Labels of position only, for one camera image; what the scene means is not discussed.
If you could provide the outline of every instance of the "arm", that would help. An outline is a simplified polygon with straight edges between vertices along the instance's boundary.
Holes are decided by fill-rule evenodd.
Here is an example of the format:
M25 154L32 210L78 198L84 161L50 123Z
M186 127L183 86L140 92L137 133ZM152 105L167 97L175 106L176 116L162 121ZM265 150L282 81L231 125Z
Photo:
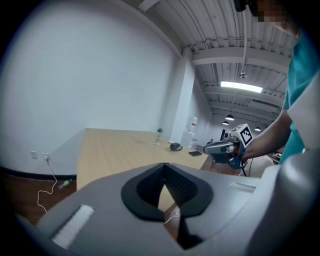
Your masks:
M279 117L250 143L242 157L243 161L270 154L286 144L289 139L292 121L287 109L281 111Z

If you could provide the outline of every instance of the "floor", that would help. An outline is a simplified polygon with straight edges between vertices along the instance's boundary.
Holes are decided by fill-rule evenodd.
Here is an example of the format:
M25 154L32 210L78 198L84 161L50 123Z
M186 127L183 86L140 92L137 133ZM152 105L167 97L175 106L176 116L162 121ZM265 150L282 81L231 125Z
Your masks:
M51 192L54 183L55 181L36 180L2 174L2 185L15 212L25 217L33 225L37 224L42 215L46 213L43 208L37 205L38 191ZM64 189L58 190L57 186L61 183L63 181L58 181L52 195L40 193L39 203L47 211L77 190L77 183L75 181Z

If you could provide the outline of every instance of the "column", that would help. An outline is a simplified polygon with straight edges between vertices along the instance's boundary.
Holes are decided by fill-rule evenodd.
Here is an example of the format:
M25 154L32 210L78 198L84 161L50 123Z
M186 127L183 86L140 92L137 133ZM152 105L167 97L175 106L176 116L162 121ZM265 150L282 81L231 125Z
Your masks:
M163 123L163 136L177 143L181 142L188 121L195 70L192 52L187 47L177 63Z

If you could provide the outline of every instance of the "wooden table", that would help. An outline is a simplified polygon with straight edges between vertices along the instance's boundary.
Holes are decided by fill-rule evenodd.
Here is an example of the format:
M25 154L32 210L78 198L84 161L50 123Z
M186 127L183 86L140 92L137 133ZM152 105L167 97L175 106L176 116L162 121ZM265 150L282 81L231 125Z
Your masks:
M77 165L77 190L88 183L113 174L156 163L173 163L200 169L207 155L191 156L194 150L183 148L171 151L167 140L153 145L156 135L148 131L85 130ZM173 204L165 187L160 196L159 209L165 211Z

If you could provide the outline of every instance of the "headphones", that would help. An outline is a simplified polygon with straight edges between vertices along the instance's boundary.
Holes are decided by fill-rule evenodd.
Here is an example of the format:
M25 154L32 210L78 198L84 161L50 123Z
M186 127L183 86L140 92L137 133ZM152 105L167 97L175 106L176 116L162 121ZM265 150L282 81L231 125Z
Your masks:
M182 146L179 144L179 143L177 143L177 142L175 142L175 143L172 143L171 145L170 145L170 149L172 150L172 151L180 151L180 150L182 150Z

